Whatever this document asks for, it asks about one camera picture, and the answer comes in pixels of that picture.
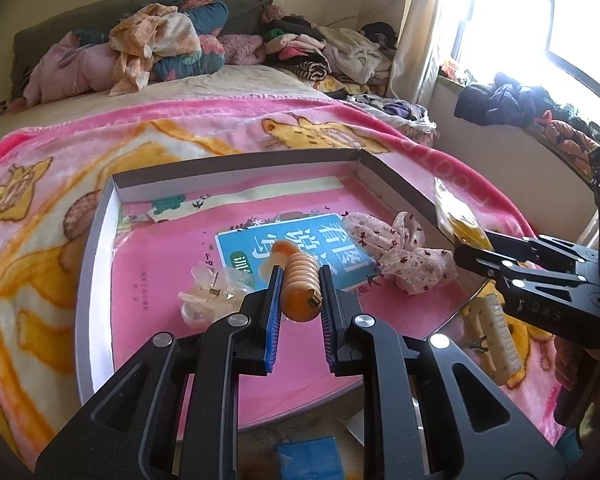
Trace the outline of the cream white hair comb clip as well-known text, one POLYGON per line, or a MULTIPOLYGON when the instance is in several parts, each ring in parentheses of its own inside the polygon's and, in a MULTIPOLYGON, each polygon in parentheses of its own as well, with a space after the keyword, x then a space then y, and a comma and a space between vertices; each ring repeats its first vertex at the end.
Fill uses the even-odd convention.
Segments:
POLYGON ((464 318, 467 348, 477 353, 481 369, 499 386, 522 369, 522 362, 509 331, 498 297, 476 297, 464 318))

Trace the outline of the yellow item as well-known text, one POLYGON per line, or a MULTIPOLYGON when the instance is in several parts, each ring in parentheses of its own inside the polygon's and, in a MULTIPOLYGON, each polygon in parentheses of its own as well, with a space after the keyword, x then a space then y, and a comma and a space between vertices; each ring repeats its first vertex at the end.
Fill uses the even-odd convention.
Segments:
POLYGON ((439 179, 434 178, 434 204, 438 229, 456 244, 491 250, 493 248, 475 214, 439 179))

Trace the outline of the floral fabric scrunchie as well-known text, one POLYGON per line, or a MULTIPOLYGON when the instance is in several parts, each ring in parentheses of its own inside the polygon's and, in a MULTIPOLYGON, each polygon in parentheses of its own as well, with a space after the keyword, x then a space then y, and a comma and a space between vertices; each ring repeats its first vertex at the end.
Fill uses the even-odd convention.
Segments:
POLYGON ((391 224, 364 212, 342 217, 351 240, 372 258, 380 275, 409 295, 429 292, 457 277, 452 252, 431 248, 414 214, 400 211, 391 224))

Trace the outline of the clear plastic hair claw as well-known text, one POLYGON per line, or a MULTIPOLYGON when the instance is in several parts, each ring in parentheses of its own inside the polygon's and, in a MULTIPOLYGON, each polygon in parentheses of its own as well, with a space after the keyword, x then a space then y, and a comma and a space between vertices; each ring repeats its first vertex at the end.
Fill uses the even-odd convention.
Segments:
POLYGON ((256 279, 234 268, 215 269, 197 264, 190 270, 193 285, 179 292, 181 317, 191 328, 205 328, 220 318, 237 313, 245 296, 254 291, 256 279))

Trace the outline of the small blue box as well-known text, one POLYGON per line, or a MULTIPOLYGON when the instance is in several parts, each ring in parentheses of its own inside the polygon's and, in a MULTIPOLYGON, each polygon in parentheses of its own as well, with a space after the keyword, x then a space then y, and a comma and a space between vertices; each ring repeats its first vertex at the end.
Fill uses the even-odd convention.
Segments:
POLYGON ((282 480, 344 480, 334 437, 274 445, 282 480))

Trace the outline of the orange patterned cloth on sill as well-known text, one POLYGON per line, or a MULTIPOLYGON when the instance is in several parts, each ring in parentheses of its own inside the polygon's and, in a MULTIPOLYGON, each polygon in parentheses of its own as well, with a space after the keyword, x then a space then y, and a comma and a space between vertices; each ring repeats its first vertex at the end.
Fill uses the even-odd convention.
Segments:
POLYGON ((566 122, 553 117, 546 110, 535 123, 540 127, 547 142, 573 166, 586 180, 592 179, 590 155, 600 148, 600 127, 595 122, 588 124, 582 119, 571 117, 566 122))

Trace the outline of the shallow cardboard box tray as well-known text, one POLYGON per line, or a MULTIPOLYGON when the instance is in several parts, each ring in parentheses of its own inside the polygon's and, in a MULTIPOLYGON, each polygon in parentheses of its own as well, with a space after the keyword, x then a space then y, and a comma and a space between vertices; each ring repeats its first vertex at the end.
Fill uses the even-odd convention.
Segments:
POLYGON ((399 333, 435 332, 481 288, 468 272, 416 297, 382 284, 343 229, 351 212, 390 221, 414 214, 430 248, 438 230, 431 184, 392 155, 291 150, 174 162, 116 174, 84 250, 76 303, 76 382, 89 399, 155 333, 183 337, 183 297, 196 266, 257 273, 278 240, 330 266, 337 287, 399 333))

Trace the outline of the dark clothes on windowsill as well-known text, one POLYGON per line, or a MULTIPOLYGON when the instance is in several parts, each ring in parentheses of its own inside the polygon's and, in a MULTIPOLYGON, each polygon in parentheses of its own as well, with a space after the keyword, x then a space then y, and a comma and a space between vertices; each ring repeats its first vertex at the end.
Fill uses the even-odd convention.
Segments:
POLYGON ((526 86, 497 73, 492 84, 468 84, 458 95, 454 116, 478 126, 524 128, 557 117, 559 105, 540 86, 526 86))

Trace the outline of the floral laundry basket with clothes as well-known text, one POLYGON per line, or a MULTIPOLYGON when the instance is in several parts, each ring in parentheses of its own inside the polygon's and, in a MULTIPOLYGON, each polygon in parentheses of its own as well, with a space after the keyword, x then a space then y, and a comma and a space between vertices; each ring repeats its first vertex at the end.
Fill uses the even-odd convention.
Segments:
POLYGON ((420 104, 368 93, 348 96, 347 102, 398 130, 417 144, 431 148, 438 137, 437 124, 429 118, 426 107, 420 104))

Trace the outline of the pink cartoon fleece blanket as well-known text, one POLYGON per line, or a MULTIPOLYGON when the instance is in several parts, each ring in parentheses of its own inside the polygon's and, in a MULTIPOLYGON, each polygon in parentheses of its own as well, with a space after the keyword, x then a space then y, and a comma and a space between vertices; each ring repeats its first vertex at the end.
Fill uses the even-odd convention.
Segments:
POLYGON ((532 232, 478 172, 327 98, 155 102, 20 128, 0 141, 0 433, 27 467, 80 404, 76 302, 108 180, 186 160, 318 148, 392 155, 430 182, 429 196, 441 179, 484 228, 516 237, 532 232))

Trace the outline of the pile of clothes on bed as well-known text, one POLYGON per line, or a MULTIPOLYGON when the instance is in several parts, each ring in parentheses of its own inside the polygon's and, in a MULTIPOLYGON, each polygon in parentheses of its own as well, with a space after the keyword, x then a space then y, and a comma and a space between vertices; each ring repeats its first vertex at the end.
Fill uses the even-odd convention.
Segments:
POLYGON ((220 36, 225 62, 264 64, 327 94, 382 93, 388 87, 398 35, 385 22, 361 29, 322 26, 279 6, 266 6, 260 32, 220 36))

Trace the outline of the cream curtain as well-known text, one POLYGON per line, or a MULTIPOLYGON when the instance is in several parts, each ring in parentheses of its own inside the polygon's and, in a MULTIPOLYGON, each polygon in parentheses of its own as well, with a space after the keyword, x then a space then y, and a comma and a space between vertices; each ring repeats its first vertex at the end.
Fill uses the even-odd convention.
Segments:
POLYGON ((389 78, 390 96, 427 107, 437 80, 434 39, 441 0, 405 0, 389 78))

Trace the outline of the beige bed sheet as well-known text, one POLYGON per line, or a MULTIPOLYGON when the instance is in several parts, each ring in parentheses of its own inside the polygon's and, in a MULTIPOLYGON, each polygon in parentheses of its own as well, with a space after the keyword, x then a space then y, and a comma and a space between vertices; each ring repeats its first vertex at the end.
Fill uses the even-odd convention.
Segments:
POLYGON ((155 82, 137 93, 108 96, 106 92, 41 104, 0 117, 0 140, 19 128, 49 126, 68 120, 169 100, 224 98, 229 96, 291 96, 323 99, 324 93, 281 70, 265 65, 225 65, 211 75, 155 82))

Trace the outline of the pink pillow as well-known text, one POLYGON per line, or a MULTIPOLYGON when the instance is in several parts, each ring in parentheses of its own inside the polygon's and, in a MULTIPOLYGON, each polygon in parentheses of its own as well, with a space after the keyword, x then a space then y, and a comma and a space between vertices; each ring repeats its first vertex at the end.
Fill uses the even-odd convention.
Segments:
POLYGON ((67 32, 34 66, 23 90, 27 107, 111 89, 118 57, 108 44, 81 46, 80 38, 67 32))

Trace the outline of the orange floral cloth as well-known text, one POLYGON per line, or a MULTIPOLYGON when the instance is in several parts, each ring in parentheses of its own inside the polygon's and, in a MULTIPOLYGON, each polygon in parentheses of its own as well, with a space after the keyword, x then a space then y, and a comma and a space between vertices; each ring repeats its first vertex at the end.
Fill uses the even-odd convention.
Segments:
POLYGON ((160 3, 149 3, 110 29, 108 44, 119 53, 110 96, 139 92, 148 85, 155 62, 200 49, 190 19, 177 6, 160 3))

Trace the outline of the dark floral quilt bundle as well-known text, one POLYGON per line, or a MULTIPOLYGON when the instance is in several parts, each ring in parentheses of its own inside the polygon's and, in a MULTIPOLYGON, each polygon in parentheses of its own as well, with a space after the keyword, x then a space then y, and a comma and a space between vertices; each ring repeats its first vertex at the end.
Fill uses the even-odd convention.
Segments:
POLYGON ((181 0, 178 10, 192 22, 200 49, 155 62, 151 70, 152 81, 213 74, 224 65, 225 49, 218 36, 228 20, 227 5, 222 0, 181 0))

